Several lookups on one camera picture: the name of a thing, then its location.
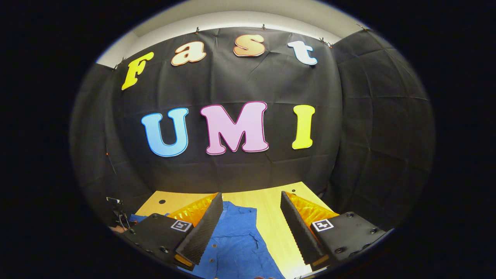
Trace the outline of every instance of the white ceiling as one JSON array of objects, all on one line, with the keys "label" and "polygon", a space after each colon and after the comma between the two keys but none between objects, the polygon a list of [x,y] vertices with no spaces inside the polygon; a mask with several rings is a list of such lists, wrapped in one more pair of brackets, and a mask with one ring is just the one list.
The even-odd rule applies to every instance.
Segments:
[{"label": "white ceiling", "polygon": [[134,28],[133,32],[141,37],[182,19],[220,11],[258,11],[286,16],[341,38],[361,30],[355,23],[365,27],[348,14],[314,0],[188,0],[150,18]]}]

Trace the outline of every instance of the wall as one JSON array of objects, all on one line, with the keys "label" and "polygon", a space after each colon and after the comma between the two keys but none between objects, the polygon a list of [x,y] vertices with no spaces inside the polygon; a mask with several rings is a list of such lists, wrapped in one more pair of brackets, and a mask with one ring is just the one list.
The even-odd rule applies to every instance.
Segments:
[{"label": "wall", "polygon": [[134,32],[128,32],[119,38],[113,45],[111,45],[103,54],[97,59],[96,63],[108,67],[115,67],[119,64],[123,57],[127,58],[127,52],[137,40],[138,36]]},{"label": "wall", "polygon": [[324,37],[325,41],[334,44],[341,38],[308,23],[271,13],[254,11],[223,11],[202,14],[162,26],[141,37],[130,32],[118,40],[97,61],[97,63],[114,67],[122,57],[129,57],[140,50],[159,42],[183,34],[193,33],[198,26],[201,30],[225,27],[262,27],[303,34],[316,39]]}]

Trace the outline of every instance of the orange padding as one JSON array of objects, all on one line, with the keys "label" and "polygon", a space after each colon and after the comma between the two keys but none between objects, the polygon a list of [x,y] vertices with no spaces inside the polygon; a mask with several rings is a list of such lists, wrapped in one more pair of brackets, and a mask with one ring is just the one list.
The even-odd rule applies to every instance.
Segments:
[{"label": "orange padding", "polygon": [[310,231],[312,222],[333,218],[339,215],[332,210],[325,209],[291,193],[286,192],[286,194],[288,195],[293,205],[296,207],[296,210],[298,210],[298,212],[300,213],[300,216],[302,217],[305,225],[307,225]]},{"label": "orange padding", "polygon": [[210,203],[217,194],[218,192],[200,199],[192,204],[189,204],[181,209],[178,209],[173,213],[167,215],[167,217],[190,222],[193,224],[193,226],[196,226],[198,225],[198,222],[200,222],[200,220],[203,218],[205,211],[207,211],[207,208],[210,206]]}]

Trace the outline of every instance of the blue shirt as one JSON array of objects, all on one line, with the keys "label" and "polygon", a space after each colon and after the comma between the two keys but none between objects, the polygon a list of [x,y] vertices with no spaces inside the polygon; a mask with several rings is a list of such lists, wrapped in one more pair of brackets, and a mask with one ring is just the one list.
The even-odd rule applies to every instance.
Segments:
[{"label": "blue shirt", "polygon": [[256,209],[231,202],[223,206],[200,264],[192,272],[179,269],[205,279],[285,279],[256,228]]}]

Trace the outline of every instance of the yellow letter f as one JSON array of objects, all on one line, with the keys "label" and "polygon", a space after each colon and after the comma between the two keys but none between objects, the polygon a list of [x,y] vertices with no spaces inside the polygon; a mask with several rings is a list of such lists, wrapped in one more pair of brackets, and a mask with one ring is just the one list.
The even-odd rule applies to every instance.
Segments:
[{"label": "yellow letter f", "polygon": [[129,63],[129,69],[127,70],[127,75],[125,77],[122,90],[129,88],[138,82],[135,74],[141,74],[143,72],[143,69],[145,69],[145,60],[150,60],[152,58],[153,52],[150,52]]}]

